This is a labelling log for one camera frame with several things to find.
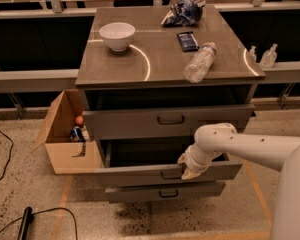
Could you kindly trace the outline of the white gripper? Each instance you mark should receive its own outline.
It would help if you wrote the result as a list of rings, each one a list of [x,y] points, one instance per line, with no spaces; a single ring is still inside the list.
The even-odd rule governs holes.
[[[190,145],[177,160],[177,164],[186,164],[181,179],[190,180],[199,177],[211,165],[216,157],[214,152],[203,151],[197,144]]]

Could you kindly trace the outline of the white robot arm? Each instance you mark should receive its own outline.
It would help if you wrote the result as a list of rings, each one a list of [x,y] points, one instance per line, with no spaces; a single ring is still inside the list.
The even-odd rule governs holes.
[[[204,125],[178,159],[185,166],[182,178],[200,176],[221,153],[280,173],[269,240],[300,240],[300,137],[247,135],[230,123]]]

